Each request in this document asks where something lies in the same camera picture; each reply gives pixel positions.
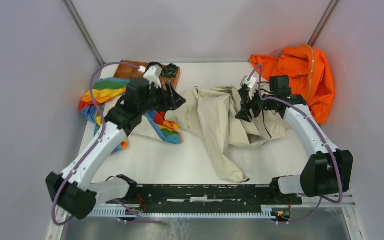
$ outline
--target orange garment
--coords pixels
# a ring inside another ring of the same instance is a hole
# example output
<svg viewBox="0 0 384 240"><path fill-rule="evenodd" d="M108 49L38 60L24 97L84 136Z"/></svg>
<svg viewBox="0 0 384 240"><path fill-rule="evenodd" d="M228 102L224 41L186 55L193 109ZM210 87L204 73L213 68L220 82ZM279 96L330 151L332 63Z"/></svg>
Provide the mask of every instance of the orange garment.
<svg viewBox="0 0 384 240"><path fill-rule="evenodd" d="M325 53L302 44L287 47L280 58L270 55L251 55L249 62L262 66L262 76L287 75L292 94L301 94L318 124L324 124L335 97L335 83Z"/></svg>

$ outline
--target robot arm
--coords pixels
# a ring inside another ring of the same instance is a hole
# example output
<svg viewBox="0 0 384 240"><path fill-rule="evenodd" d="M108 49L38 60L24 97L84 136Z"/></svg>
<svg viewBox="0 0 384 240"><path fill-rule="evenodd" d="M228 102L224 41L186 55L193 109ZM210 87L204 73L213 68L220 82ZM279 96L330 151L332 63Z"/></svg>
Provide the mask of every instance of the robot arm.
<svg viewBox="0 0 384 240"><path fill-rule="evenodd" d="M142 122L142 115L150 111L166 112L176 110L186 100L174 90L170 82L162 88L160 74L162 66L150 63L143 77L134 78L123 95L105 116L105 127L101 127L92 142L60 174L51 172L46 185L54 201L58 190L63 187L57 205L77 219L84 219L95 205L116 198L123 198L129 190L128 178L113 178L109 181L91 184L95 174L111 152L125 140L133 129Z"/></svg>
<svg viewBox="0 0 384 240"><path fill-rule="evenodd" d="M257 92L257 79L244 77L239 90L241 110L236 118L251 122L262 111L278 112L295 130L309 158L301 175L276 177L270 185L286 195L305 194L308 197L315 197L337 194L339 185L333 163L336 161L342 188L346 192L350 186L353 167L353 156L350 151L339 150L326 136L312 117L304 98L300 94L292 94L288 76L270 77L269 84L273 94L265 95L266 99L262 100ZM332 159L327 147L332 149L335 159Z"/></svg>

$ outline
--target white tabletop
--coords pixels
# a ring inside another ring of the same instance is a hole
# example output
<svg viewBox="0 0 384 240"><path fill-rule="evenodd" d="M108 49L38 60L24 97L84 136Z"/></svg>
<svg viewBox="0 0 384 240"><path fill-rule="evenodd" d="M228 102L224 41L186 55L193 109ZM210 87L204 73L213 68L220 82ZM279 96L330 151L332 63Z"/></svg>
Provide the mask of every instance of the white tabletop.
<svg viewBox="0 0 384 240"><path fill-rule="evenodd" d="M179 94L195 86L212 88L239 84L253 70L250 63L179 63L181 75L176 91ZM117 65L106 67L101 78L113 77ZM87 123L80 151L93 138L95 126ZM205 142L180 130L179 145L149 137L131 135L130 146L112 154L93 179L105 181L109 176L124 174L138 184L232 184L220 180L205 149ZM226 155L250 178L246 184L269 184L274 177L299 175L308 158L295 132L270 141L257 149L229 146Z"/></svg>

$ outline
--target gray floor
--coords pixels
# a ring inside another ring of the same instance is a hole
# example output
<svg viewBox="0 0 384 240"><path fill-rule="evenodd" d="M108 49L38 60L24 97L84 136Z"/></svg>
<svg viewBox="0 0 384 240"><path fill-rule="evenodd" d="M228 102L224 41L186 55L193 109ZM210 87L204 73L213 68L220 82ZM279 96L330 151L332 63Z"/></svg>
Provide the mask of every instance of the gray floor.
<svg viewBox="0 0 384 240"><path fill-rule="evenodd" d="M292 219L308 209L293 209ZM349 240L340 209L319 209L309 219L276 226L263 219L160 219L168 226L125 225L114 218L88 217L73 220L64 229L63 240Z"/></svg>

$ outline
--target khaki garment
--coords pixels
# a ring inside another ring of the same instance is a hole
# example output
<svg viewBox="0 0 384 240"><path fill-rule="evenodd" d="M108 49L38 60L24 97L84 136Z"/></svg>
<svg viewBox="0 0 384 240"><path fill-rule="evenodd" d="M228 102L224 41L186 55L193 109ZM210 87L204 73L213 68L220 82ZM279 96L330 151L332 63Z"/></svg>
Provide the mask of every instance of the khaki garment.
<svg viewBox="0 0 384 240"><path fill-rule="evenodd" d="M286 137L289 125L274 111L264 112L252 122L235 118L241 109L241 97L233 86L204 89L195 87L182 95L186 103L168 111L165 119L177 123L205 141L212 165L221 180L242 183L249 178L224 155L228 145L257 148L271 139Z"/></svg>

